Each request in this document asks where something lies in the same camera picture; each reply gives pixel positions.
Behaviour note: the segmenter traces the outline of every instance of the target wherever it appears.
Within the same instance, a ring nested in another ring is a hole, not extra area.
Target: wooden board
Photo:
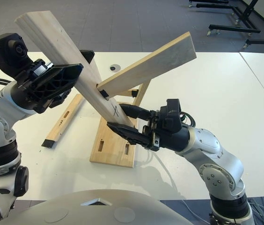
[[[138,95],[138,89],[125,90],[120,93],[117,93],[117,95],[133,97],[133,92],[137,92],[137,95]]]
[[[196,58],[189,32],[101,82],[97,87],[106,98],[133,88]]]
[[[95,62],[87,63],[74,42],[50,11],[30,12],[19,16],[15,22],[39,47],[54,65],[83,65],[75,88],[109,122],[132,126],[131,121],[115,99],[106,101],[96,86],[101,82]]]
[[[59,140],[84,100],[85,98],[81,94],[75,95],[71,103],[47,135],[42,146],[51,148],[53,142],[57,142]]]
[[[142,101],[142,99],[143,99],[143,97],[144,97],[144,95],[145,95],[145,93],[147,91],[147,88],[149,87],[150,82],[151,82],[151,80],[146,81],[146,82],[144,82],[143,84],[140,85],[139,91],[138,91],[138,95],[134,99],[133,105],[137,105],[137,106],[140,105],[140,103],[141,103],[141,101]]]
[[[131,119],[137,127],[137,119]],[[99,129],[95,137],[95,143],[90,155],[90,162],[120,165],[133,168],[135,146],[130,145],[121,136],[114,133],[106,120],[101,117]]]

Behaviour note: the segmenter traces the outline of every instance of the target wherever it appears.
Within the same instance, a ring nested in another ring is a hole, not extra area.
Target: gray floor
[[[51,10],[80,49],[100,52],[150,52],[187,31],[197,52],[239,52],[248,38],[231,31],[207,37],[209,24],[233,25],[236,18],[228,9],[188,8],[188,0],[0,0],[0,34],[17,32],[29,51],[39,51],[14,23],[38,10]],[[262,31],[252,38],[264,39],[264,22],[256,15],[251,19]],[[245,51],[262,53],[264,45]]]

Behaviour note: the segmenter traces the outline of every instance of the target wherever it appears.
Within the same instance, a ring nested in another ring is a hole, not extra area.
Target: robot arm
[[[0,69],[15,79],[0,91],[0,220],[28,190],[29,172],[20,165],[13,125],[61,104],[83,69],[81,64],[33,62],[27,51],[18,34],[0,36]]]
[[[115,123],[107,125],[130,144],[138,143],[154,151],[168,148],[193,164],[210,193],[214,224],[254,224],[241,179],[241,161],[227,152],[210,131],[183,124],[181,116],[185,113],[181,112],[178,99],[168,99],[160,111],[127,104],[121,107],[128,116],[148,121],[143,132]]]

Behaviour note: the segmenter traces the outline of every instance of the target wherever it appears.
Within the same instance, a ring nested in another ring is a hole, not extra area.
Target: black metal stand
[[[244,25],[246,26],[246,28],[242,28],[242,27],[232,27],[232,26],[222,26],[222,25],[210,24],[207,36],[209,36],[211,34],[212,30],[217,30],[217,33],[219,33],[220,30],[246,32],[246,33],[249,33],[249,36],[251,36],[251,33],[260,33],[261,31],[252,23],[252,21],[249,20],[249,15],[254,10],[254,6],[257,2],[258,2],[258,0],[252,0],[250,5],[246,7],[244,12],[242,12],[237,6],[231,6],[231,5],[223,6],[223,5],[215,5],[215,4],[197,4],[197,8],[227,8],[227,9],[231,9],[231,10],[233,10],[233,14],[236,14],[238,16],[238,20],[235,21],[235,25],[237,25],[240,21],[242,21],[244,23]]]
[[[217,3],[217,4],[228,4],[229,1],[227,0],[189,0],[189,5],[188,7],[191,8],[192,2],[207,2],[207,3]]]
[[[249,45],[252,45],[252,44],[264,45],[264,40],[262,40],[262,39],[260,39],[260,40],[256,40],[256,39],[249,40],[249,39],[247,39],[245,41],[245,45],[243,46],[243,48],[247,48]]]

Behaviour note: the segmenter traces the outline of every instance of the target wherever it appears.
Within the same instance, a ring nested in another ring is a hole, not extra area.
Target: wooden plank
[[[140,106],[140,103],[147,91],[147,88],[149,87],[151,80],[144,82],[143,84],[140,85],[138,95],[133,101],[133,105]]]
[[[81,94],[77,94],[72,99],[71,103],[47,135],[42,146],[51,148],[53,144],[59,140],[84,100],[85,98]]]
[[[137,127],[137,119],[131,119]],[[90,162],[134,167],[135,146],[130,145],[121,136],[114,133],[106,120],[101,117],[99,129],[95,137]]]
[[[153,53],[119,71],[97,87],[106,98],[164,74],[196,58],[189,32],[167,43]]]
[[[129,89],[129,90],[122,91],[116,95],[136,97],[136,96],[138,96],[138,91],[139,91],[138,89]]]
[[[15,22],[54,65],[81,63],[84,68],[75,88],[107,121],[132,126],[116,100],[106,101],[97,90],[101,82],[97,70],[87,63],[50,11],[25,13]]]

